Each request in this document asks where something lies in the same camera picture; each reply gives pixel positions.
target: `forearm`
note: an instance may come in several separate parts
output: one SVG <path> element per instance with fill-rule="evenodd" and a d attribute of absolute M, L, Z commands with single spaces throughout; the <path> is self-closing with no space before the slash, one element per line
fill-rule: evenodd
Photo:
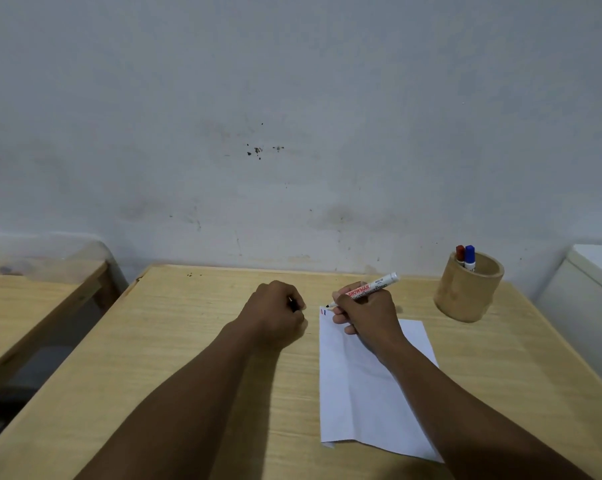
<path fill-rule="evenodd" d="M 588 478 L 446 376 L 407 340 L 379 355 L 456 478 Z"/>
<path fill-rule="evenodd" d="M 207 478 L 254 345 L 249 331 L 226 325 L 137 406 L 77 478 Z"/>

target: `hand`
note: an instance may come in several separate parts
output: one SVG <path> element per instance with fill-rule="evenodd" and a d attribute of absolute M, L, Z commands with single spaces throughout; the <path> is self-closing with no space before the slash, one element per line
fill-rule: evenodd
<path fill-rule="evenodd" d="M 235 322 L 254 332 L 259 344 L 287 346 L 301 337 L 307 328 L 303 312 L 293 312 L 289 298 L 297 300 L 301 310 L 305 309 L 303 298 L 292 285 L 280 281 L 269 285 L 262 283 L 252 293 Z"/>
<path fill-rule="evenodd" d="M 334 312 L 335 323 L 350 323 L 345 333 L 358 333 L 368 347 L 378 356 L 394 344 L 404 344 L 407 339 L 403 335 L 392 295 L 387 290 L 379 290 L 354 301 L 345 293 L 365 283 L 352 283 L 332 293 L 337 303 Z"/>

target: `wooden pen holder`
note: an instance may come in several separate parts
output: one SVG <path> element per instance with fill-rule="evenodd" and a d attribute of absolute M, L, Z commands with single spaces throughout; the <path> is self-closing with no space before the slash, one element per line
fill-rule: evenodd
<path fill-rule="evenodd" d="M 468 271 L 450 254 L 447 266 L 434 295 L 434 304 L 445 315 L 460 322 L 476 322 L 488 311 L 498 284 L 503 278 L 503 265 L 495 258 L 476 253 L 476 268 Z"/>

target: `sheet of paper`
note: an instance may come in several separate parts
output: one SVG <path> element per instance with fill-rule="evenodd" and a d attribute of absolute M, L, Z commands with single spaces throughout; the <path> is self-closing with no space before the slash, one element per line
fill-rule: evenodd
<path fill-rule="evenodd" d="M 319 312 L 321 442 L 356 440 L 387 451 L 440 461 L 393 375 L 358 335 Z M 399 320 L 409 341 L 436 366 L 425 327 Z"/>

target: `wooden desk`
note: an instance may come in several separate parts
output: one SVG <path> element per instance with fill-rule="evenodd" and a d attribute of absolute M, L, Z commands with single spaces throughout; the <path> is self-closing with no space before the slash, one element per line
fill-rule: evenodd
<path fill-rule="evenodd" d="M 78 283 L 45 282 L 0 274 L 0 387 L 36 352 L 63 316 L 95 298 L 107 310 L 118 294 L 105 261 L 84 261 Z"/>
<path fill-rule="evenodd" d="M 0 479 L 73 478 L 150 391 L 209 344 L 259 283 L 273 279 L 298 287 L 310 326 L 276 369 L 267 355 L 250 363 L 214 478 L 449 478 L 445 467 L 424 460 L 319 442 L 317 308 L 356 276 L 153 266 L 0 436 Z M 501 284 L 474 324 L 442 315 L 435 287 L 436 280 L 404 279 L 391 290 L 400 317 L 424 321 L 441 368 L 602 478 L 602 382 L 512 285 Z"/>

